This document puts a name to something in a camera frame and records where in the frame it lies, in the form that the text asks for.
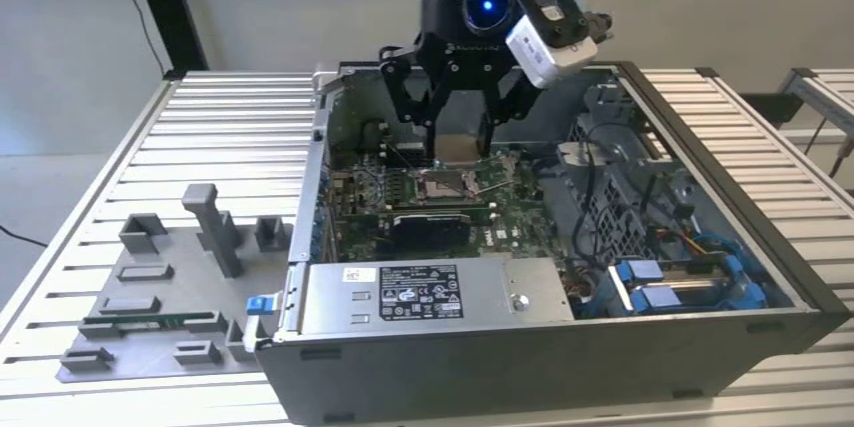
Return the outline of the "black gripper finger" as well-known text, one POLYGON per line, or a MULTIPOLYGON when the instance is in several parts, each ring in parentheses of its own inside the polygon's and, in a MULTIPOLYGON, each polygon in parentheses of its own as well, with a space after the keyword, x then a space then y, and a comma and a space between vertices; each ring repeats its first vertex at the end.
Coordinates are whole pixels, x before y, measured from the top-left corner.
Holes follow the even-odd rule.
POLYGON ((504 96, 499 94, 499 86, 483 90, 484 111, 480 117, 480 147, 490 148, 495 128, 508 120, 524 119, 542 90, 532 85, 522 73, 504 96))
POLYGON ((424 155, 434 159, 438 117, 446 105, 446 75, 428 74, 430 86, 416 100, 406 87, 414 60, 414 47, 386 46, 379 50, 379 67, 396 116, 402 122, 426 129, 424 155))

